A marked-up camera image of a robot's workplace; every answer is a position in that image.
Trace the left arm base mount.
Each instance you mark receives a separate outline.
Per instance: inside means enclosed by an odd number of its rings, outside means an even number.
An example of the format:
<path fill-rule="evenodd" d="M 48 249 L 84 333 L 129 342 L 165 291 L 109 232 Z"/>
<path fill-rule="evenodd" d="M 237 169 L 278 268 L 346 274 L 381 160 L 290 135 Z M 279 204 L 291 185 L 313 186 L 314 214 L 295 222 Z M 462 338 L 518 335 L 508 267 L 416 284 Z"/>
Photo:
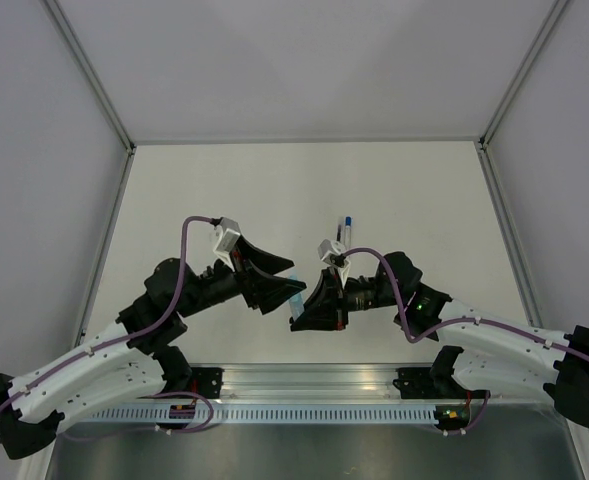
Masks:
<path fill-rule="evenodd" d="M 162 369 L 162 393 L 189 391 L 207 399 L 219 399 L 224 370 L 220 367 L 193 367 L 181 350 L 168 346 L 153 355 Z"/>

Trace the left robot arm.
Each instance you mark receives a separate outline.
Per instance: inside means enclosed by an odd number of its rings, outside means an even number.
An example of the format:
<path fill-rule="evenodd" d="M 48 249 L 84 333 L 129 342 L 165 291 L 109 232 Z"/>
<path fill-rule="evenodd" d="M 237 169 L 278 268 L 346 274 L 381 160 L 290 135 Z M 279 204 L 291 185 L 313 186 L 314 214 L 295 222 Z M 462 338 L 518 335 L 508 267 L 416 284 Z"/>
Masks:
<path fill-rule="evenodd" d="M 102 331 L 56 360 L 21 376 L 0 373 L 0 446 L 11 460 L 31 456 L 81 420 L 122 402 L 191 386 L 192 368 L 175 340 L 185 318 L 236 297 L 266 315 L 302 292 L 283 277 L 293 261 L 243 236 L 220 242 L 216 261 L 196 274 L 177 258 L 159 263 L 145 291 Z"/>

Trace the light blue highlighter pen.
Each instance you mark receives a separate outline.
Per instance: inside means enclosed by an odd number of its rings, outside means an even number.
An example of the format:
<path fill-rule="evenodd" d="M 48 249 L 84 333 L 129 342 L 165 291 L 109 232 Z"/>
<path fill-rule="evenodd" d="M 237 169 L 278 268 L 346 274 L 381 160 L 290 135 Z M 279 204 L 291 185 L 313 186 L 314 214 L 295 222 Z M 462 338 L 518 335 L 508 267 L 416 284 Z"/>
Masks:
<path fill-rule="evenodd" d="M 305 287 L 301 291 L 298 291 L 295 295 L 289 298 L 288 305 L 290 307 L 290 319 L 289 324 L 293 325 L 294 322 L 304 313 L 304 299 L 302 292 L 305 290 Z"/>

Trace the white marker pen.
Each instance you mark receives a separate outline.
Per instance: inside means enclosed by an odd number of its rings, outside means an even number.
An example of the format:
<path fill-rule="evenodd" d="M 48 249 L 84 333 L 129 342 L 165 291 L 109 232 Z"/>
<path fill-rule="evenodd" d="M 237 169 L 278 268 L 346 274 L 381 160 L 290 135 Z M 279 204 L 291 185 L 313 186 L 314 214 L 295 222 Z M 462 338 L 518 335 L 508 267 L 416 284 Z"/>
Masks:
<path fill-rule="evenodd" d="M 351 249 L 351 225 L 346 224 L 343 229 L 343 244 L 347 250 Z"/>

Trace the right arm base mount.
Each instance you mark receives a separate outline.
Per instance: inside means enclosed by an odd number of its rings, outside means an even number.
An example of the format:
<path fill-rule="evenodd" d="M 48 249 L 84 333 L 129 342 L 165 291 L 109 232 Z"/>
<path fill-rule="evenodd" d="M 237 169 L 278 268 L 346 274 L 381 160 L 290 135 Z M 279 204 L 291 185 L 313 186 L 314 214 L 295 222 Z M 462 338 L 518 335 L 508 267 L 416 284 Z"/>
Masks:
<path fill-rule="evenodd" d="M 454 362 L 464 349 L 444 346 L 430 367 L 401 367 L 392 385 L 402 399 L 467 400 L 483 399 L 485 390 L 468 390 L 455 382 Z"/>

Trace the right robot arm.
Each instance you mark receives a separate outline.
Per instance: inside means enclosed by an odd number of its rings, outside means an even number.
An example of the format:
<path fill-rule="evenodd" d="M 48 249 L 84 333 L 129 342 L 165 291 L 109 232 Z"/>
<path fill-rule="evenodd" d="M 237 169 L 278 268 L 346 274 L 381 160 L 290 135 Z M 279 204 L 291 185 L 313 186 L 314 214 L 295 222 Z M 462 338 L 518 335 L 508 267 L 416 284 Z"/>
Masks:
<path fill-rule="evenodd" d="M 445 398 L 506 394 L 552 406 L 589 429 L 589 328 L 547 330 L 501 320 L 438 291 L 402 252 L 381 255 L 371 277 L 346 277 L 345 254 L 332 255 L 290 329 L 340 331 L 355 312 L 394 307 L 394 322 L 411 344 L 440 345 L 429 369 L 431 388 Z"/>

